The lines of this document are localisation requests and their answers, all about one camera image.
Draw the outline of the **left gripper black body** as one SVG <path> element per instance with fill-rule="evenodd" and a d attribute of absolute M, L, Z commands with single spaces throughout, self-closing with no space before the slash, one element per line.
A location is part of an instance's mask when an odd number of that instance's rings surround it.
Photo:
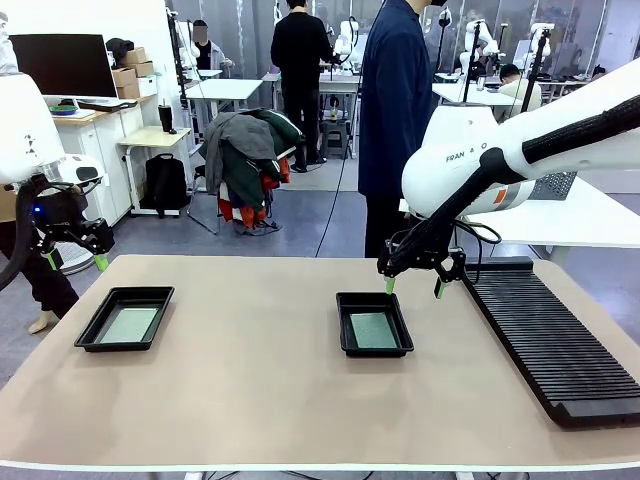
<path fill-rule="evenodd" d="M 86 207 L 84 192 L 78 187 L 51 189 L 34 200 L 34 225 L 43 239 L 82 240 L 87 235 Z"/>

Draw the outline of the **black-jacketed person's bare hand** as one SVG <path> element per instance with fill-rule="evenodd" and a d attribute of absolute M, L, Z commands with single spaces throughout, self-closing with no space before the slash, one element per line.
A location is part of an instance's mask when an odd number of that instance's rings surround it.
<path fill-rule="evenodd" d="M 50 325 L 55 324 L 58 321 L 58 317 L 52 311 L 42 311 L 38 319 L 28 327 L 28 332 L 31 335 L 38 334 L 46 330 Z"/>

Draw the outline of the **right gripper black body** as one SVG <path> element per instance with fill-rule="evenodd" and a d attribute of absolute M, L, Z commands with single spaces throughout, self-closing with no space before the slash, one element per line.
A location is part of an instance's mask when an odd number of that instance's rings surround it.
<path fill-rule="evenodd" d="M 399 246 L 409 246 L 410 258 L 402 265 L 401 272 L 409 269 L 432 270 L 436 264 L 442 263 L 448 256 L 451 242 L 451 234 L 433 234 L 429 237 L 421 237 L 417 242 L 409 244 L 405 235 Z"/>

